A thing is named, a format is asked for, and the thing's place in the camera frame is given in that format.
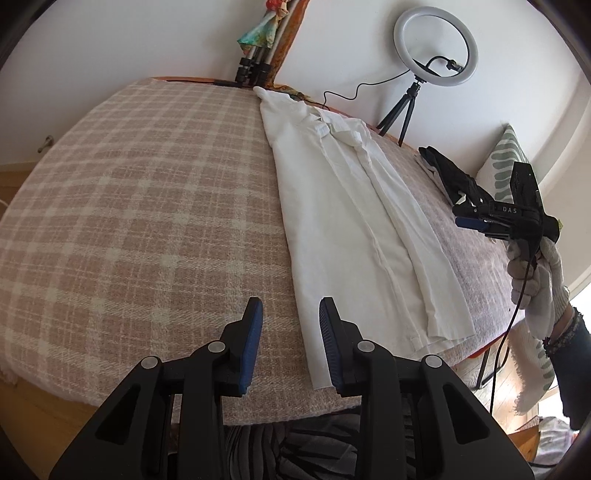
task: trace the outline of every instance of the ring light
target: ring light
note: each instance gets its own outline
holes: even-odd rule
[[[440,77],[425,71],[414,61],[408,52],[406,45],[404,44],[404,32],[408,23],[418,17],[441,18],[458,30],[464,39],[466,48],[468,50],[468,60],[466,62],[466,66],[460,73],[451,75],[449,77]],[[396,47],[396,52],[400,56],[400,59],[410,69],[411,72],[413,72],[417,77],[419,77],[421,80],[424,80],[425,82],[429,82],[434,85],[440,85],[442,87],[453,87],[454,85],[459,85],[465,82],[474,74],[476,71],[476,66],[478,65],[478,48],[476,46],[474,37],[472,37],[472,34],[470,33],[470,30],[468,30],[468,27],[465,26],[457,17],[440,8],[417,7],[405,11],[396,21],[396,25],[394,26],[394,46]]]

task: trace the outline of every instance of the tripod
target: tripod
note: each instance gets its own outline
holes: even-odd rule
[[[379,134],[381,137],[383,137],[386,132],[390,130],[390,127],[402,113],[402,110],[404,110],[406,105],[408,105],[407,114],[404,117],[404,123],[402,125],[402,131],[400,132],[400,138],[398,139],[398,146],[402,147],[402,141],[406,135],[406,130],[408,129],[408,124],[410,123],[410,117],[413,114],[418,91],[421,88],[421,84],[424,82],[425,80],[415,76],[415,82],[408,88],[398,103],[394,105],[394,108],[390,110],[389,114],[386,115],[384,119],[378,124],[378,128],[380,129]]]

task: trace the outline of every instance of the white glove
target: white glove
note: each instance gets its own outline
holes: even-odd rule
[[[525,290],[519,309],[525,309],[525,321],[531,334],[543,340],[552,333],[554,325],[562,317],[569,304],[569,290],[564,286],[562,260],[554,242],[544,237],[540,243],[542,257],[534,270],[530,266]],[[520,260],[519,246],[509,242],[507,273],[513,278],[511,301],[517,305],[523,283],[527,261]]]

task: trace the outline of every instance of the cable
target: cable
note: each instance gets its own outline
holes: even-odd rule
[[[320,103],[320,102],[313,102],[312,100],[308,100],[308,99],[306,99],[306,98],[303,98],[303,97],[302,97],[302,96],[300,96],[300,95],[296,95],[296,97],[298,97],[300,100],[302,100],[302,101],[303,101],[303,102],[305,102],[305,103],[312,103],[312,104],[314,104],[314,105],[320,105],[320,107],[321,107],[321,108],[323,108],[323,109],[325,109],[325,110],[328,110],[328,111],[331,111],[331,110],[330,110],[330,108],[329,108],[329,107],[327,107],[327,106],[326,106],[325,104],[323,104],[323,103]]]
[[[532,254],[530,260],[527,262],[527,267],[525,268],[525,278],[523,281],[523,286],[521,287],[521,293],[519,294],[519,300],[517,300],[517,305],[515,305],[515,311],[513,312],[513,316],[511,317],[511,321],[509,322],[509,326],[507,327],[507,330],[506,330],[505,334],[503,335],[503,338],[501,340],[501,344],[499,345],[499,349],[496,351],[495,369],[492,372],[491,406],[488,410],[491,415],[492,415],[492,409],[495,405],[496,370],[499,365],[499,358],[501,357],[501,350],[503,349],[503,345],[505,344],[505,340],[507,340],[507,336],[509,335],[509,332],[511,331],[511,327],[513,327],[513,322],[515,322],[515,317],[517,317],[517,312],[519,311],[519,306],[521,305],[521,300],[523,299],[523,294],[525,292],[525,285],[528,281],[527,275],[530,273],[530,266],[534,261],[535,254],[536,254],[536,252],[534,252]]]
[[[442,59],[442,60],[445,60],[445,61],[447,61],[447,64],[448,64],[448,65],[450,65],[450,64],[451,64],[451,62],[453,62],[453,60],[450,60],[450,59],[448,59],[447,57],[444,57],[443,55],[435,55],[435,56],[434,56],[434,57],[433,57],[431,60],[429,60],[429,61],[427,62],[427,64],[426,64],[425,66],[426,66],[427,68],[429,68],[429,65],[431,65],[431,64],[432,64],[432,63],[433,63],[435,60],[437,60],[437,59]],[[404,75],[405,73],[408,73],[408,72],[410,72],[410,69],[408,69],[406,72],[402,72],[402,73],[400,73],[400,74],[396,75],[395,77],[392,77],[392,78],[390,78],[390,79],[388,79],[388,80],[382,80],[381,82],[376,82],[376,83],[365,83],[365,82],[363,82],[363,83],[360,83],[359,85],[357,85],[357,88],[355,89],[355,96],[354,96],[354,97],[351,97],[351,98],[350,98],[350,97],[345,97],[344,95],[341,95],[340,93],[331,92],[330,90],[326,90],[326,91],[325,91],[325,92],[322,94],[322,95],[323,95],[323,97],[324,97],[324,103],[322,104],[322,107],[325,107],[325,106],[326,106],[326,102],[328,101],[328,100],[326,99],[326,94],[327,94],[327,93],[330,93],[331,95],[336,95],[337,97],[344,98],[345,100],[355,100],[355,99],[357,98],[357,95],[359,94],[359,87],[361,87],[362,85],[367,85],[367,86],[370,86],[370,87],[371,87],[371,86],[375,86],[375,85],[382,85],[383,83],[386,83],[386,82],[391,82],[392,80],[396,80],[397,78],[401,77],[402,75]]]
[[[431,60],[429,60],[429,61],[427,62],[427,64],[426,64],[425,66],[426,66],[427,68],[429,68],[429,66],[430,66],[430,65],[431,65],[431,64],[432,64],[432,63],[433,63],[435,60],[437,60],[437,59],[442,59],[442,60],[445,60],[445,61],[446,61],[446,62],[448,62],[448,63],[451,61],[450,59],[448,59],[447,57],[444,57],[443,55],[435,55],[435,56],[434,56],[434,57],[433,57]]]
[[[527,462],[530,464],[530,466],[535,466],[537,468],[554,468],[556,465],[558,465],[557,463],[553,463],[552,465],[543,465],[542,463],[535,463],[535,462]]]
[[[322,95],[324,96],[324,103],[322,104],[322,106],[326,106],[326,102],[328,101],[328,100],[326,99],[326,94],[327,94],[327,93],[331,93],[331,94],[333,94],[333,95],[336,95],[337,97],[344,98],[345,100],[355,100],[355,99],[357,98],[357,95],[359,94],[359,87],[361,87],[362,85],[368,85],[368,86],[381,85],[381,84],[383,84],[383,83],[386,83],[386,82],[391,82],[392,80],[396,80],[397,78],[401,77],[402,75],[404,75],[405,73],[408,73],[408,72],[410,72],[410,69],[408,69],[406,72],[402,72],[402,73],[400,73],[400,74],[396,75],[395,77],[392,77],[391,79],[388,79],[388,80],[382,80],[381,82],[376,82],[376,83],[365,83],[365,82],[363,82],[363,83],[360,83],[359,85],[357,85],[357,88],[355,89],[355,96],[354,96],[354,97],[352,97],[352,98],[345,97],[344,95],[341,95],[341,94],[339,94],[339,93],[336,93],[336,92],[331,92],[330,90],[326,90],[326,91],[325,91],[325,92],[322,94]]]

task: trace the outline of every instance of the green patterned pillow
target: green patterned pillow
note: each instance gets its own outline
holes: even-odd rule
[[[513,127],[507,125],[503,136],[476,174],[476,183],[497,202],[513,203],[509,181],[516,161],[528,163]]]

